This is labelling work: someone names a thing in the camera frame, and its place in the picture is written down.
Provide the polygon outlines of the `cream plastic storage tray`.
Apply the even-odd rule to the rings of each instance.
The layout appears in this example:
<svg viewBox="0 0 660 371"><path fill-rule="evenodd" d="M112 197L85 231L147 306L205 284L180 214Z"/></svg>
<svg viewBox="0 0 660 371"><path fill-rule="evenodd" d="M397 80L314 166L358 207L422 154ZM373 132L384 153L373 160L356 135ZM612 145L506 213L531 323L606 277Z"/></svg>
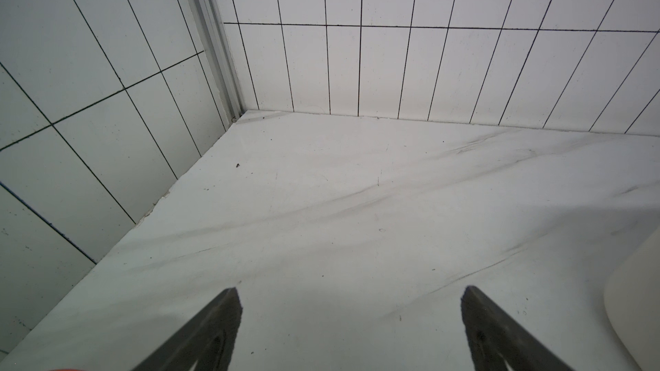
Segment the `cream plastic storage tray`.
<svg viewBox="0 0 660 371"><path fill-rule="evenodd" d="M642 370L659 369L659 232L631 254L608 278L608 319Z"/></svg>

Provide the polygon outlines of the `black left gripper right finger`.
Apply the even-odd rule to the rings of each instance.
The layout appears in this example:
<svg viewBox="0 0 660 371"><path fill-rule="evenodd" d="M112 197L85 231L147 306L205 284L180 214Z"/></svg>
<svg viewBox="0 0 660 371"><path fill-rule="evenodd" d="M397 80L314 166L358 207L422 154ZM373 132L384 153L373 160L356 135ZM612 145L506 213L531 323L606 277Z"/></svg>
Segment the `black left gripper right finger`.
<svg viewBox="0 0 660 371"><path fill-rule="evenodd" d="M464 290L461 314L476 370L571 368L473 285Z"/></svg>

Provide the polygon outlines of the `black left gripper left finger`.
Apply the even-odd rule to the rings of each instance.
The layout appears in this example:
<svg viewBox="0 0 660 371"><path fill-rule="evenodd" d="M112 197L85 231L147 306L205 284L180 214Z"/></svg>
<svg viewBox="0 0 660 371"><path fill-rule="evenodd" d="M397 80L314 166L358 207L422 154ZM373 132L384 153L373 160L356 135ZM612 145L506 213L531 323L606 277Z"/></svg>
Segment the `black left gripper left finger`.
<svg viewBox="0 0 660 371"><path fill-rule="evenodd" d="M241 319L238 290L223 290L135 369L227 370Z"/></svg>

